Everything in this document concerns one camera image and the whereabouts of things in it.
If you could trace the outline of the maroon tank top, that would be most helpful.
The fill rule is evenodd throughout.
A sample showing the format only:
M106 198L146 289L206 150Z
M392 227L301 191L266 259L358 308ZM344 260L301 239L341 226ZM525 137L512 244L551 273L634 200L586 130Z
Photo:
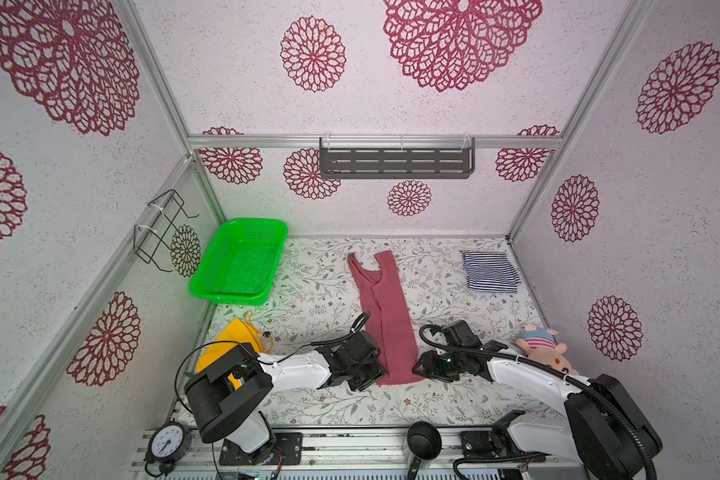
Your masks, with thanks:
M402 288L395 256L390 250L376 253L377 270L366 269L355 253L347 257L358 289L361 307L371 317L365 328L380 348L386 375L380 386L417 383L423 377L413 372L419 353L413 322Z

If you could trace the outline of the blue white striped tank top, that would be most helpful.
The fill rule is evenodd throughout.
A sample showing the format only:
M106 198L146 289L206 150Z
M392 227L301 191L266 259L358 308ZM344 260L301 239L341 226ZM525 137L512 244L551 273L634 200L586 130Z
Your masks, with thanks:
M462 253L467 286L491 294L516 294L522 283L516 267L505 252L465 251Z

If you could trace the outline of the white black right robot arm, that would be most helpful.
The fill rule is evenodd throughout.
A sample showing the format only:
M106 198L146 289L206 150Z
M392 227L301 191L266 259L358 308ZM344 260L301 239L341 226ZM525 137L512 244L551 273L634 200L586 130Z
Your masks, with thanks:
M512 387L557 412L546 418L514 410L494 422L487 453L464 464L575 461L597 479L655 479L662 440L625 387L602 374L587 378L502 342L480 341L464 321L419 329L428 345L415 374L452 383L469 374Z

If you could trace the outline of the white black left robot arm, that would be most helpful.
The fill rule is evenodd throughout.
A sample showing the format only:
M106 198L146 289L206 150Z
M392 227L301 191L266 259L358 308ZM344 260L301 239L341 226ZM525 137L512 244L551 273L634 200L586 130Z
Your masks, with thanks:
M275 357L252 344L232 348L192 376L184 396L205 444L227 441L257 462L270 454L275 434L260 407L272 393L346 384L363 391L386 375L381 349L364 330L322 342L305 353Z

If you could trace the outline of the plush doll toy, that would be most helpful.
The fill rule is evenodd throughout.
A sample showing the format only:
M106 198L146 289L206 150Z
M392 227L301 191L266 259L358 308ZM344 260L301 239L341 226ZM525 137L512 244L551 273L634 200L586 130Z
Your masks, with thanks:
M565 343L558 343L556 340L557 331L526 325L516 340L517 346L530 360L550 366L565 374L577 375L575 370L566 358L568 346Z

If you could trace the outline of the yellow hat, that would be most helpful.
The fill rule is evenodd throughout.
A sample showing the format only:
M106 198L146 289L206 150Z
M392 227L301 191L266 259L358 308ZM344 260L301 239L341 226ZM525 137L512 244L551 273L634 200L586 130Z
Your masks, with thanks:
M268 331L257 328L252 320L252 312L247 311L242 318L234 318L216 339L200 355L196 363L196 373L200 373L213 362L240 344L248 343L257 354L269 354L275 345L274 337Z

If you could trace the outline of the green plastic basket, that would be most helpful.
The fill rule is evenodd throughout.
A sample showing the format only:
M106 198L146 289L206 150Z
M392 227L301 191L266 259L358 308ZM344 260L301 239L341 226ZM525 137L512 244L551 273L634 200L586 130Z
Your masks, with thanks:
M189 284L217 305L260 306L274 284L288 226L275 219L238 218L222 224Z

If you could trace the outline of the round pressure gauge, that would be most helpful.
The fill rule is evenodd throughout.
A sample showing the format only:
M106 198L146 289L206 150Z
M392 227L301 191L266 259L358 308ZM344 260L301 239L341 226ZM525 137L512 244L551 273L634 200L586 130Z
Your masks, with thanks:
M144 471L154 479L167 477L177 463L189 453L190 430L177 421L170 421L158 428L150 437L144 457Z

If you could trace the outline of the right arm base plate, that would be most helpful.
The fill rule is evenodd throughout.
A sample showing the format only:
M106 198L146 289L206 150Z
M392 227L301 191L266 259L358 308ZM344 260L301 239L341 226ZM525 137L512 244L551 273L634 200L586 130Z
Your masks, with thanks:
M544 462L540 452L521 450L507 433L494 430L468 430L460 433L463 456L468 460L488 460L490 463Z

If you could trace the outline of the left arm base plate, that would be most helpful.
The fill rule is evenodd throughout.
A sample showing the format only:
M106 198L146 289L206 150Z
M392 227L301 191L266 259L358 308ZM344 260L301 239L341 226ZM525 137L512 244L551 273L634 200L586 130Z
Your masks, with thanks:
M225 440L218 463L221 466L293 466L301 463L304 436L301 432L276 432L254 453L245 453L237 444Z

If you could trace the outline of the grey wall shelf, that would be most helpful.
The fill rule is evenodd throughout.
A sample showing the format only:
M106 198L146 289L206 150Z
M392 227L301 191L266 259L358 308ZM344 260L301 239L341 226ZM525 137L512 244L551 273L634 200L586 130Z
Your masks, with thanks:
M331 180L462 180L475 171L475 148L333 147L319 139L318 167Z

